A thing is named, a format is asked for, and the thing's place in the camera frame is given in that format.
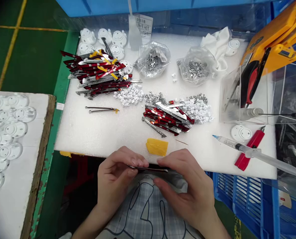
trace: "paper label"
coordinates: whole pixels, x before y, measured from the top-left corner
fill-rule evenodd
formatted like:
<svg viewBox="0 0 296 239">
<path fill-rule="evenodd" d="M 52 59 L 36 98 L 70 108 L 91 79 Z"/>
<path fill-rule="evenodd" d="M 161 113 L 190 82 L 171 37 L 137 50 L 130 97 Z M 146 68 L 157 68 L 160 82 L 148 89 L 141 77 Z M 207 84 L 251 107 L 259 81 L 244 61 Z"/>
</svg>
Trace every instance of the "paper label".
<svg viewBox="0 0 296 239">
<path fill-rule="evenodd" d="M 142 14 L 134 14 L 134 17 L 141 33 L 142 45 L 145 45 L 151 39 L 153 18 Z"/>
<path fill-rule="evenodd" d="M 65 104 L 63 104 L 63 103 L 58 103 L 58 102 L 57 102 L 57 103 L 56 103 L 56 109 L 57 109 L 57 110 L 64 110 L 64 105 L 65 105 Z"/>
</svg>

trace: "green floor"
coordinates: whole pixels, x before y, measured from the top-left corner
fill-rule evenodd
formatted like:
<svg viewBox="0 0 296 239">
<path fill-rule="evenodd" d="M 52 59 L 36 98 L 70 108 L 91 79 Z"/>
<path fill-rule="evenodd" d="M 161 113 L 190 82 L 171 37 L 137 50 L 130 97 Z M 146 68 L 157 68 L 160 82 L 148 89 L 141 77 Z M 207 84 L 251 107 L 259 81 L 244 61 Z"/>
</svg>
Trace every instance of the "green floor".
<svg viewBox="0 0 296 239">
<path fill-rule="evenodd" d="M 23 0 L 0 2 L 0 78 L 22 3 Z M 59 50 L 64 49 L 67 37 L 67 32 L 54 31 L 61 29 L 53 17 L 54 11 L 59 9 L 55 0 L 27 0 L 20 27 L 52 30 L 18 30 L 2 91 L 53 94 L 62 57 Z M 233 237 L 233 212 L 218 201 L 215 207 Z M 255 238 L 244 225 L 240 231 L 243 238 Z"/>
</svg>

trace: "green table edge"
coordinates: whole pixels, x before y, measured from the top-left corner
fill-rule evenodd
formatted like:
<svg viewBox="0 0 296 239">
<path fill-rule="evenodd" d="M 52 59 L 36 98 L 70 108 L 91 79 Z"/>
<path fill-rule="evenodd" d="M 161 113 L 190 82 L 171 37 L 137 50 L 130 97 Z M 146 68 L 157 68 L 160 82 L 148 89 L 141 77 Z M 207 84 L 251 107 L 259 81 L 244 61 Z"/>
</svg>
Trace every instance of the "green table edge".
<svg viewBox="0 0 296 239">
<path fill-rule="evenodd" d="M 64 51 L 72 53 L 76 52 L 78 41 L 79 33 L 68 32 Z M 63 63 L 63 61 L 67 59 L 69 58 L 62 57 L 54 89 L 54 96 L 56 97 L 57 103 L 65 103 L 69 87 L 69 80 L 67 79 L 69 71 Z M 37 193 L 37 200 L 30 230 L 30 239 L 55 237 L 60 203 L 69 166 L 69 159 L 67 157 L 66 160 L 53 160 L 55 140 L 61 116 L 62 110 L 55 109 L 46 148 L 40 186 Z"/>
</svg>

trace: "yellow floor line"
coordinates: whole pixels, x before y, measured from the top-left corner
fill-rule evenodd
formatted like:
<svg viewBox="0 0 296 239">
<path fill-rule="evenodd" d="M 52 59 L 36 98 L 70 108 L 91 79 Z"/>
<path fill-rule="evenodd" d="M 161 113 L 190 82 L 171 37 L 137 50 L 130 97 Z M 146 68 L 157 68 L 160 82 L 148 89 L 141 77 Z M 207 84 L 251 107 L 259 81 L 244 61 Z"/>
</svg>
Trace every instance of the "yellow floor line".
<svg viewBox="0 0 296 239">
<path fill-rule="evenodd" d="M 68 32 L 67 30 L 62 29 L 52 29 L 52 28 L 29 28 L 29 27 L 20 27 L 21 30 L 36 30 L 36 31 L 51 31 L 51 32 Z"/>
<path fill-rule="evenodd" d="M 14 32 L 13 32 L 13 35 L 12 35 L 9 50 L 8 50 L 8 53 L 7 53 L 5 61 L 4 61 L 2 73 L 1 73 L 1 76 L 0 76 L 0 90 L 2 88 L 2 84 L 3 84 L 4 78 L 5 78 L 5 73 L 6 73 L 6 70 L 7 70 L 9 62 L 10 62 L 10 58 L 11 58 L 12 51 L 13 51 L 13 48 L 14 48 L 15 40 L 16 40 L 16 37 L 18 36 L 19 27 L 21 25 L 21 21 L 22 21 L 22 18 L 23 18 L 26 3 L 27 3 L 27 0 L 23 0 L 21 10 L 20 10 L 20 14 L 18 16 L 18 20 L 16 22 L 16 26 L 15 26 L 15 29 L 14 29 Z"/>
<path fill-rule="evenodd" d="M 10 27 L 10 26 L 1 26 L 1 25 L 0 25 L 0 28 L 15 29 L 15 27 Z"/>
</svg>

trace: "yellow tool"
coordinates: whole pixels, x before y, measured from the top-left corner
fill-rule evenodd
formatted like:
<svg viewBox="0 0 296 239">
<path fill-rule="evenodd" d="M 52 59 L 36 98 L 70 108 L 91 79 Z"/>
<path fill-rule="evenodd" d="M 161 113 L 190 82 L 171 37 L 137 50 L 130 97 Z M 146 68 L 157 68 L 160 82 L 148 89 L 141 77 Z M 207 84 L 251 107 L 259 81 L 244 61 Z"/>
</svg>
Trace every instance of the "yellow tool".
<svg viewBox="0 0 296 239">
<path fill-rule="evenodd" d="M 289 5 L 266 27 L 260 30 L 249 43 L 241 65 L 261 61 L 265 50 L 271 48 L 263 75 L 296 61 L 296 1 Z"/>
</svg>

